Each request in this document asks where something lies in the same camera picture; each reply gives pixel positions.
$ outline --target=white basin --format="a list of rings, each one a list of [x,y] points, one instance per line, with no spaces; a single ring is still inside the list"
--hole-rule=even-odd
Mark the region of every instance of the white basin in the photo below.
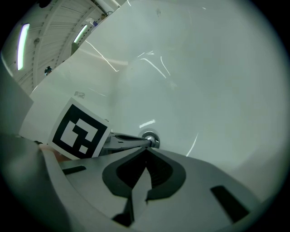
[[[248,3],[134,0],[32,92],[20,135],[45,143],[70,97],[114,132],[216,165],[265,200],[288,165],[289,61]],[[74,96],[85,93],[84,99]]]

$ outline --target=tube light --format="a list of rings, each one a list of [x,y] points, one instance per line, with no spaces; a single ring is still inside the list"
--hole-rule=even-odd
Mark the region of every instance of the tube light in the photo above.
[[[24,56],[24,46],[27,36],[27,31],[30,24],[24,24],[21,29],[19,44],[18,44],[18,54],[17,54],[17,69],[20,70],[23,68],[23,56]]]
[[[74,43],[77,42],[78,38],[81,36],[81,34],[83,33],[83,31],[87,28],[87,25],[85,25],[82,30],[80,31],[80,33],[77,35],[76,39],[74,40]]]

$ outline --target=black and white square marker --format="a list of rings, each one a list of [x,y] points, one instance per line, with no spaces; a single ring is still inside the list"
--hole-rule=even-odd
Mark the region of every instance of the black and white square marker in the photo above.
[[[96,157],[110,131],[106,120],[71,98],[55,123],[49,144],[71,159]]]

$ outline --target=ceiling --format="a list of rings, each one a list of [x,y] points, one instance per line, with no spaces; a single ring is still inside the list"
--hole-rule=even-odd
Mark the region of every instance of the ceiling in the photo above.
[[[15,25],[6,40],[1,58],[13,79],[30,95],[45,78],[47,66],[56,68],[71,54],[71,45],[84,25],[87,25],[77,43],[80,45],[95,27],[87,22],[101,21],[103,8],[90,0],[52,0],[45,7],[33,5]],[[24,24],[30,24],[24,47],[24,65],[17,70],[17,48]]]

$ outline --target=white curved panel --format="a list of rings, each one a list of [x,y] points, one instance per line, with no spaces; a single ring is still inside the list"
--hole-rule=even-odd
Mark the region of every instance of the white curved panel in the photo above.
[[[129,1],[34,90],[22,136],[45,142],[74,97],[113,131],[154,130],[161,149],[210,162],[264,200],[286,160],[287,65],[251,5]]]

